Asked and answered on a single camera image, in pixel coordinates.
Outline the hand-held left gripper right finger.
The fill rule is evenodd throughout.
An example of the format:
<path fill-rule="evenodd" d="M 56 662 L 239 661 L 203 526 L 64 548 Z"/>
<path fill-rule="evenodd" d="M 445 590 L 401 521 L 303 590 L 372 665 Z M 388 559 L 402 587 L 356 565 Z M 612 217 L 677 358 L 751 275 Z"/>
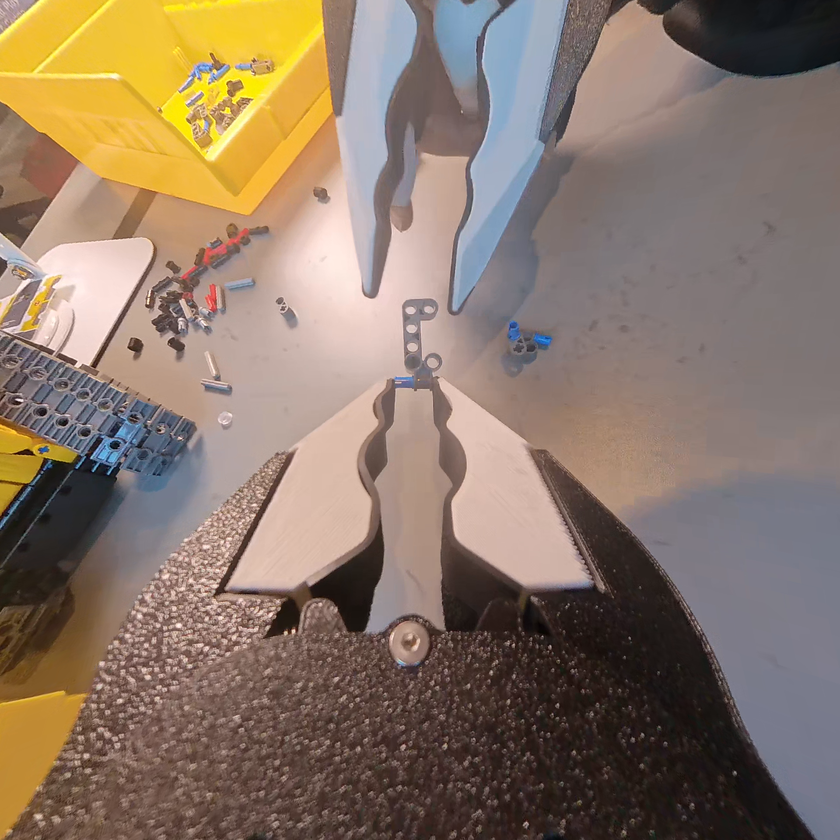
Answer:
<path fill-rule="evenodd" d="M 444 378 L 435 379 L 444 500 L 442 580 L 460 601 L 519 601 L 604 584 L 536 450 Z"/>

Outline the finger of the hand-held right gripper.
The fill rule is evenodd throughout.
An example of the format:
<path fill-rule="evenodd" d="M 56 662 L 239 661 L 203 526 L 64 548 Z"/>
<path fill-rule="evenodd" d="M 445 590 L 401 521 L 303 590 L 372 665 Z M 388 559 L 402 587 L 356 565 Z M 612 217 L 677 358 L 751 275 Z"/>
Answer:
<path fill-rule="evenodd" d="M 484 128 L 465 176 L 467 202 L 454 241 L 448 310 L 478 285 L 545 149 L 543 115 L 568 2 L 517 1 L 489 17 L 476 43 Z"/>
<path fill-rule="evenodd" d="M 339 151 L 363 294 L 375 298 L 392 237 L 390 207 L 403 175 L 406 125 L 413 121 L 411 65 L 419 46 L 410 2 L 357 2 Z"/>

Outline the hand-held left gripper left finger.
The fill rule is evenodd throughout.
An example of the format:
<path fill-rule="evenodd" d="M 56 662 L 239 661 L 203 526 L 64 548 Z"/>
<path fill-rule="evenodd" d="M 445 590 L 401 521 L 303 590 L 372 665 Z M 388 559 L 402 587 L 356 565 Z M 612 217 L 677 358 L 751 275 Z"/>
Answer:
<path fill-rule="evenodd" d="M 233 561 L 226 595 L 293 595 L 372 544 L 395 396 L 394 379 L 377 382 L 295 444 Z"/>

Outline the grey hub with blue pins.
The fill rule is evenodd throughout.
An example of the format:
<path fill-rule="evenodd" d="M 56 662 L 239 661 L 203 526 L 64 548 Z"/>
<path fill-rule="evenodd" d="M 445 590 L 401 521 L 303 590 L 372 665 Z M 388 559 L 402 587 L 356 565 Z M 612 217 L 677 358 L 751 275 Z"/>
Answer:
<path fill-rule="evenodd" d="M 509 321 L 507 326 L 508 352 L 510 356 L 524 364 L 534 361 L 541 350 L 548 349 L 553 337 L 544 332 L 524 329 L 516 321 Z"/>

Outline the grey L-shaped beam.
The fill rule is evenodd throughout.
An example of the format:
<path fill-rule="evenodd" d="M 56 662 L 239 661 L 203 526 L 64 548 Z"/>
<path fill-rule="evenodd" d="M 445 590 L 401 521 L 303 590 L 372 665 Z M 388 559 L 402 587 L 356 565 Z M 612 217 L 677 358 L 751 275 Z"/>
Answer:
<path fill-rule="evenodd" d="M 438 304 L 432 298 L 407 299 L 402 304 L 402 340 L 404 365 L 409 374 L 419 372 L 424 365 L 422 324 L 433 320 Z"/>

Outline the person's right forearm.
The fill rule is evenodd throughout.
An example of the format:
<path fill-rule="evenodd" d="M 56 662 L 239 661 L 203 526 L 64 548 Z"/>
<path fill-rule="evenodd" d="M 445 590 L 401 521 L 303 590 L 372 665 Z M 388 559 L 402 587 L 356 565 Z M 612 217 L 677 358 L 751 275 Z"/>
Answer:
<path fill-rule="evenodd" d="M 783 77 L 839 61 L 838 1 L 639 1 L 680 48 L 721 70 Z"/>

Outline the grey desk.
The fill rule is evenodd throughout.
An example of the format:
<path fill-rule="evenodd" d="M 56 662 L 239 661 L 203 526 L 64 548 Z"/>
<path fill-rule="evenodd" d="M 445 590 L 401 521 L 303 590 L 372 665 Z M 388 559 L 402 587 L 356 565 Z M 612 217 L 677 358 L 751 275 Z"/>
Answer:
<path fill-rule="evenodd" d="M 121 475 L 79 547 L 74 611 L 2 699 L 84 692 L 179 544 L 271 456 L 404 372 L 399 309 L 429 297 L 441 310 L 423 347 L 443 376 L 636 533 L 780 787 L 816 837 L 838 838 L 838 66 L 733 77 L 629 3 L 450 317 L 464 169 L 423 158 L 413 226 L 367 299 L 328 122 L 255 213 L 270 235 L 225 267 L 255 286 L 229 295 L 211 333 L 174 353 L 139 294 L 101 369 L 190 417 L 197 439 L 163 478 Z M 551 346 L 513 359 L 509 321 Z M 202 388 L 205 350 L 232 394 Z"/>

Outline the person's right hand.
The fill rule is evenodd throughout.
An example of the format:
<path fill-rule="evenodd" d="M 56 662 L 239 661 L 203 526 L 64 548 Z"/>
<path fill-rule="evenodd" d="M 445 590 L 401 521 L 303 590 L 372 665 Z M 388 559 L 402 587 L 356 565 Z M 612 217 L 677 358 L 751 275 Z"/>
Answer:
<path fill-rule="evenodd" d="M 406 125 L 403 143 L 403 174 L 390 207 L 392 226 L 400 233 L 407 231 L 413 223 L 412 195 L 417 176 L 418 153 L 415 129 L 411 122 Z"/>

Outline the pile of black blue connectors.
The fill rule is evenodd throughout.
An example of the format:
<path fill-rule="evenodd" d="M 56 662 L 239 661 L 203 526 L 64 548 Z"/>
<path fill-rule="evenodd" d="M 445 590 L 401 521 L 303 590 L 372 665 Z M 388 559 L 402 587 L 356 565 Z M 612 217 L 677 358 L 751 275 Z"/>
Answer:
<path fill-rule="evenodd" d="M 199 154 L 207 154 L 267 90 L 277 69 L 266 56 L 229 62 L 211 51 L 192 66 L 158 113 Z"/>

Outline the pile of black red connectors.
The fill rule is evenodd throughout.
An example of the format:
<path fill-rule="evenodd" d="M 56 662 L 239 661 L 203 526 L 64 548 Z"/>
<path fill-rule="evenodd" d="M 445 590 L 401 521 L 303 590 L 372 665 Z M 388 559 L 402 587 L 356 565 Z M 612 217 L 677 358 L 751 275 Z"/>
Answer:
<path fill-rule="evenodd" d="M 225 267 L 254 238 L 269 233 L 270 227 L 266 225 L 238 227 L 229 224 L 224 237 L 211 239 L 197 250 L 191 265 L 181 268 L 168 261 L 165 265 L 167 275 L 145 294 L 144 306 L 154 312 L 150 320 L 154 330 L 159 334 L 178 336 L 187 332 L 194 322 L 204 329 L 211 318 L 224 309 L 224 294 L 219 283 L 211 282 L 204 297 L 197 296 L 196 289 L 203 278 L 209 272 Z"/>

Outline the yellow tracked toy vehicle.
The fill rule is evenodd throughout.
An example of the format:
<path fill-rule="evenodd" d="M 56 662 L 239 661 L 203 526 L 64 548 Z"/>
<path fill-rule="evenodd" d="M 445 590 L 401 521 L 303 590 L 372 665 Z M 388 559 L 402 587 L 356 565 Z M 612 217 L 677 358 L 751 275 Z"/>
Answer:
<path fill-rule="evenodd" d="M 37 646 L 118 474 L 162 476 L 196 424 L 62 353 L 1 338 L 1 673 Z"/>

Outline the white rounded board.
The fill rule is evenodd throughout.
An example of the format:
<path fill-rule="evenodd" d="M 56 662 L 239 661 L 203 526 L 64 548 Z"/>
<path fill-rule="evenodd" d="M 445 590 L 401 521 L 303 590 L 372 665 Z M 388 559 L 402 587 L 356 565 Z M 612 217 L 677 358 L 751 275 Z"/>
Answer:
<path fill-rule="evenodd" d="M 37 262 L 61 275 L 56 298 L 73 307 L 75 321 L 58 351 L 95 367 L 135 299 L 154 262 L 147 238 L 121 238 L 58 245 Z"/>

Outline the yellow plastic storage bin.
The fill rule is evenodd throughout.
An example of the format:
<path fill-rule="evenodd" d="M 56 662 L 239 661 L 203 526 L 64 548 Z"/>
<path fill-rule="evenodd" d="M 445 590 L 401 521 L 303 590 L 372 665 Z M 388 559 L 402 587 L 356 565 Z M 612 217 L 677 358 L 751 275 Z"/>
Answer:
<path fill-rule="evenodd" d="M 1 703 L 1 838 L 47 776 L 86 698 L 57 691 Z"/>
<path fill-rule="evenodd" d="M 198 61 L 272 58 L 207 153 L 158 113 Z M 1 39 L 1 99 L 109 180 L 252 213 L 332 114 L 320 2 L 37 2 Z"/>

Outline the yellow black sticker sheet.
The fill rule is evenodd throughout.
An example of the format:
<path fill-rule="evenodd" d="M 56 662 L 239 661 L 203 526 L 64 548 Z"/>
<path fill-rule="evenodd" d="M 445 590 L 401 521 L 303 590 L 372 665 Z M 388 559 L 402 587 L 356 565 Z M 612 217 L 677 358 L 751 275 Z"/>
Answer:
<path fill-rule="evenodd" d="M 15 293 L 2 299 L 1 330 L 12 334 L 34 334 L 46 318 L 61 275 L 24 279 Z"/>

